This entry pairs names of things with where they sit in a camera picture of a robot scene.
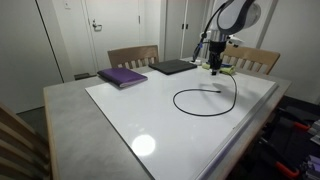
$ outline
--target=door handle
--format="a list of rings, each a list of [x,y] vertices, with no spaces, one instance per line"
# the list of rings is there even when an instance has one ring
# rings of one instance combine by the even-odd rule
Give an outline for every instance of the door handle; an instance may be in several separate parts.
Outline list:
[[[101,31],[102,30],[102,25],[101,24],[97,25],[95,19],[93,20],[92,27],[93,27],[94,31]]]

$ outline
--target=table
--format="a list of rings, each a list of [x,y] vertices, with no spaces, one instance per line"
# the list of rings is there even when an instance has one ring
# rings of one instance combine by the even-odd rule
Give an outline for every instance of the table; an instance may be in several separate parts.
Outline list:
[[[144,67],[139,73],[151,71]],[[233,147],[213,167],[210,179],[223,179],[266,122],[290,85],[289,81],[244,70],[277,82],[279,87],[254,116]],[[105,83],[99,77],[46,87],[45,107],[53,175],[56,179],[151,179],[109,121],[86,93],[85,88]]]

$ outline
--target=wooden chair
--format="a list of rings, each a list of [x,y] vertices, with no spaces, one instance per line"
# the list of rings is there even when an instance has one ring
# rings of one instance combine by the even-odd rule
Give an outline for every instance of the wooden chair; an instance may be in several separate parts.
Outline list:
[[[249,47],[233,47],[227,45],[226,50],[223,52],[223,60],[228,64],[240,68],[247,68],[250,71],[269,74],[280,54],[277,52],[265,51],[261,49]]]
[[[50,179],[47,140],[0,103],[0,179]]]
[[[159,62],[157,45],[110,50],[108,55],[113,68],[133,69]]]

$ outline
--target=purple book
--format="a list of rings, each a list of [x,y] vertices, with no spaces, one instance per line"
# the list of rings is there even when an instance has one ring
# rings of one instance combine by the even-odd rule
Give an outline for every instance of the purple book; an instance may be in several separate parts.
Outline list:
[[[127,68],[104,69],[99,71],[98,74],[105,79],[112,81],[119,87],[127,87],[148,79],[148,77]]]

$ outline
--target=black laptop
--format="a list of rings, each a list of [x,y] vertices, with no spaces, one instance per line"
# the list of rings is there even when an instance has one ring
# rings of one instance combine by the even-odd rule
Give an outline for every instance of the black laptop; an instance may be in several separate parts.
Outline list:
[[[170,60],[157,64],[149,64],[149,67],[162,72],[163,74],[170,75],[178,72],[186,71],[189,69],[197,68],[197,65],[191,64],[182,60]]]

